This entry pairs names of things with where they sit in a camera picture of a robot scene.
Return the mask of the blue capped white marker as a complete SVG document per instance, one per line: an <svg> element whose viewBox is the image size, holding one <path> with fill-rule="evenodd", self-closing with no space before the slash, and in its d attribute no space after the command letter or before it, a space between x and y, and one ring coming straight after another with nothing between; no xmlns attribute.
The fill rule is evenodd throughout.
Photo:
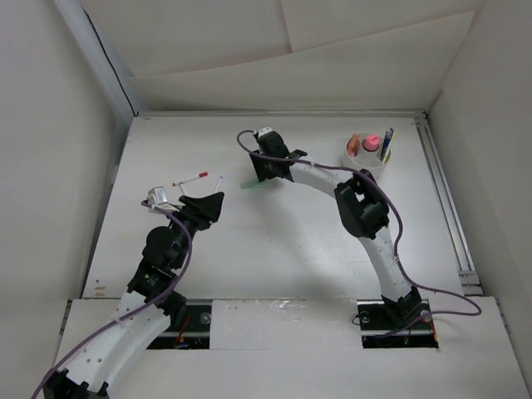
<svg viewBox="0 0 532 399"><path fill-rule="evenodd" d="M224 177L222 175L219 176L219 178L217 179L216 185L214 187L214 193L215 194L220 192L221 185L223 184L223 181L224 181Z"/></svg>

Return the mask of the green translucent highlighter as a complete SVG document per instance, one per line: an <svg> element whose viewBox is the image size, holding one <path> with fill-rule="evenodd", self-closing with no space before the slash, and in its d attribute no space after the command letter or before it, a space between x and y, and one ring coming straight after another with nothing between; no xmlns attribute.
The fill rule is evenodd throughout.
<svg viewBox="0 0 532 399"><path fill-rule="evenodd" d="M258 180L251 180L241 183L239 187L242 190L255 190L264 187L264 182L260 182Z"/></svg>

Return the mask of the orange translucent highlighter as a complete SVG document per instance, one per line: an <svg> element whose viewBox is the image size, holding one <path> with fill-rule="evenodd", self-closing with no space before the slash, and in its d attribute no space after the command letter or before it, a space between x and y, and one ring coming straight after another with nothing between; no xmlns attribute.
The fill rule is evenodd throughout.
<svg viewBox="0 0 532 399"><path fill-rule="evenodd" d="M351 158L354 158L357 155L359 145L360 145L360 135L353 134L347 143L347 153Z"/></svg>

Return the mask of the pink capped small bottle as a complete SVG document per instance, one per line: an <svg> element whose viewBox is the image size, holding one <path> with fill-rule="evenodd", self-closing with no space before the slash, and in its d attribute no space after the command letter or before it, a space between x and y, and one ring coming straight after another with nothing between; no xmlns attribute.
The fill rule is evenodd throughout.
<svg viewBox="0 0 532 399"><path fill-rule="evenodd" d="M378 135L367 135L362 141L362 148L368 152L376 152L380 147L380 137Z"/></svg>

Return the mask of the dark blue pen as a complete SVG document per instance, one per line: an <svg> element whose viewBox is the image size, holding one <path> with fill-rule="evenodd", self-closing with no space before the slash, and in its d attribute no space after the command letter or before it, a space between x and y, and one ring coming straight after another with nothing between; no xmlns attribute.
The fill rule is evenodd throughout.
<svg viewBox="0 0 532 399"><path fill-rule="evenodd" d="M393 135L394 135L394 129L393 129L393 128L391 128L391 129L390 129L389 131L387 131L386 134L385 134L385 137L384 137L384 140L383 140L383 143L382 143L381 156L380 156L380 161L381 161L383 164L385 163L385 159L386 159L386 156L387 156L388 147L389 147L390 144L391 144L391 141L392 141Z"/></svg>

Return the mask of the yellow thin pen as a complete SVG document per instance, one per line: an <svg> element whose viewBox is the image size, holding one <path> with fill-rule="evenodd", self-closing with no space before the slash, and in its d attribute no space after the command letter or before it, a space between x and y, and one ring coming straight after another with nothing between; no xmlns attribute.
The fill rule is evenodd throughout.
<svg viewBox="0 0 532 399"><path fill-rule="evenodd" d="M383 159L382 159L384 164L386 164L389 161L390 157L391 157L392 144L393 144L393 141L394 141L396 135L397 135L397 131L394 130L394 129L390 129L390 138L389 138L389 141L387 143L387 148L386 148L386 151L385 151L385 153L383 155Z"/></svg>

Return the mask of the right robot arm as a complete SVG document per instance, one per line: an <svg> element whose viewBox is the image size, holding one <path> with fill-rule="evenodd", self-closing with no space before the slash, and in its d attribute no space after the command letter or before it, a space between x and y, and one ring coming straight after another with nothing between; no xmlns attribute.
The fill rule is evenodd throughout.
<svg viewBox="0 0 532 399"><path fill-rule="evenodd" d="M421 295L400 265L389 229L390 207L371 172L316 163L302 150L289 150L270 128L250 134L258 145L249 156L259 181L285 179L332 197L343 228L362 244L376 272L389 328L415 323Z"/></svg>

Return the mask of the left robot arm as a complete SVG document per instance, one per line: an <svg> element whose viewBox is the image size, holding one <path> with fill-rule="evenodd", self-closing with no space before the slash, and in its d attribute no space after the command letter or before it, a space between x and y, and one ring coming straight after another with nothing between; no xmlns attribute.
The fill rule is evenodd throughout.
<svg viewBox="0 0 532 399"><path fill-rule="evenodd" d="M183 195L164 208L142 206L165 216L166 225L146 236L142 258L109 321L84 338L43 378L46 398L108 398L141 353L165 330L185 321L187 299L175 291L190 265L193 239L219 220L224 193Z"/></svg>

